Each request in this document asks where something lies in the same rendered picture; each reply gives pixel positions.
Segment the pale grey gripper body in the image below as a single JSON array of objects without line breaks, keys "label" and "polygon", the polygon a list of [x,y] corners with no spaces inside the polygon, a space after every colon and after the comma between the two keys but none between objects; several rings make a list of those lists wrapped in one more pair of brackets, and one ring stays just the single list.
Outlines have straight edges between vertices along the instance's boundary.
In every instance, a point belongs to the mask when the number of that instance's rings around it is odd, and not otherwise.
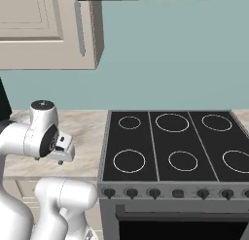
[{"label": "pale grey gripper body", "polygon": [[70,144],[66,148],[62,148],[61,146],[56,146],[54,150],[47,155],[47,158],[54,159],[57,162],[62,160],[63,162],[72,162],[75,157],[75,148],[73,144]]}]

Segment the beige wall cupboard door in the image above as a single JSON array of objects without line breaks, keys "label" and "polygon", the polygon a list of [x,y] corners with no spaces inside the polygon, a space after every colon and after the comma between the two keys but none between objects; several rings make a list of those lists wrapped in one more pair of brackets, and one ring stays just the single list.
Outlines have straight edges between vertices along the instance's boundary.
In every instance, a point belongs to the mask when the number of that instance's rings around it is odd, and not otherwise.
[{"label": "beige wall cupboard door", "polygon": [[92,1],[79,2],[84,56],[79,50],[75,0],[0,0],[0,70],[94,69]]}]

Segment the black oven door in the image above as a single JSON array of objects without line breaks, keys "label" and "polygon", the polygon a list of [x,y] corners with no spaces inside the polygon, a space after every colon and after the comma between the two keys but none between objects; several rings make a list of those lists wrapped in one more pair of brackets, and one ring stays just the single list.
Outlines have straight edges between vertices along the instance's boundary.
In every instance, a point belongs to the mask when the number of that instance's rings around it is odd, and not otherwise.
[{"label": "black oven door", "polygon": [[249,223],[119,221],[119,232],[121,240],[249,240]]}]

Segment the black appliance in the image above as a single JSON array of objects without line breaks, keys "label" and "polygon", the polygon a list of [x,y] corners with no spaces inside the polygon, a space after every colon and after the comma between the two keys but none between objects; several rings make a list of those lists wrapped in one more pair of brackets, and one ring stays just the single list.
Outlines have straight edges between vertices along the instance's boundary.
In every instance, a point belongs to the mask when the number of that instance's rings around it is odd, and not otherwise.
[{"label": "black appliance", "polygon": [[8,96],[4,89],[2,80],[0,79],[0,123],[8,124],[10,122],[10,115],[12,114],[12,108],[8,100]]}]

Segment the beige drawer front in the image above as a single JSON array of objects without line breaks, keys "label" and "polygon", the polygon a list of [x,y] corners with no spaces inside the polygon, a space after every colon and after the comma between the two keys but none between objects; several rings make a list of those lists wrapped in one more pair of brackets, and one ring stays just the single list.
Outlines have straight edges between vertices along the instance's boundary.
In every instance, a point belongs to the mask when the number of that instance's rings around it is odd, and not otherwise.
[{"label": "beige drawer front", "polygon": [[36,181],[30,180],[5,180],[4,189],[16,199],[25,203],[36,203],[35,187]]}]

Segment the beige base cupboard door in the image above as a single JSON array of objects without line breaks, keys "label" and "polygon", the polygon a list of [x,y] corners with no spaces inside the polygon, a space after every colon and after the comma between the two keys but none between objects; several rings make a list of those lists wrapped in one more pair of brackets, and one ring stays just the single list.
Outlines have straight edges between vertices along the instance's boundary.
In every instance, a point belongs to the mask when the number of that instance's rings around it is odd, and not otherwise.
[{"label": "beige base cupboard door", "polygon": [[94,232],[98,236],[98,240],[104,240],[100,208],[98,203],[96,203],[91,209],[86,211],[86,218],[89,223],[89,226],[94,230]]}]

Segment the black hob with steel range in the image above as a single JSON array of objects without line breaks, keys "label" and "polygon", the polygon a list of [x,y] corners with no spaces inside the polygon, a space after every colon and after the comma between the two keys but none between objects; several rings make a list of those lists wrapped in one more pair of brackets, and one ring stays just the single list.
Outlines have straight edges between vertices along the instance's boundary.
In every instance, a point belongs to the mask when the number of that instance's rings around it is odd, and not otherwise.
[{"label": "black hob with steel range", "polygon": [[[116,194],[109,199],[105,189]],[[131,199],[127,189],[138,195]],[[175,189],[184,197],[174,198]],[[209,190],[205,200],[199,189]],[[224,189],[233,190],[230,200]],[[128,212],[249,213],[247,189],[249,132],[232,111],[109,112],[97,178],[104,240],[121,240],[117,205]]]}]

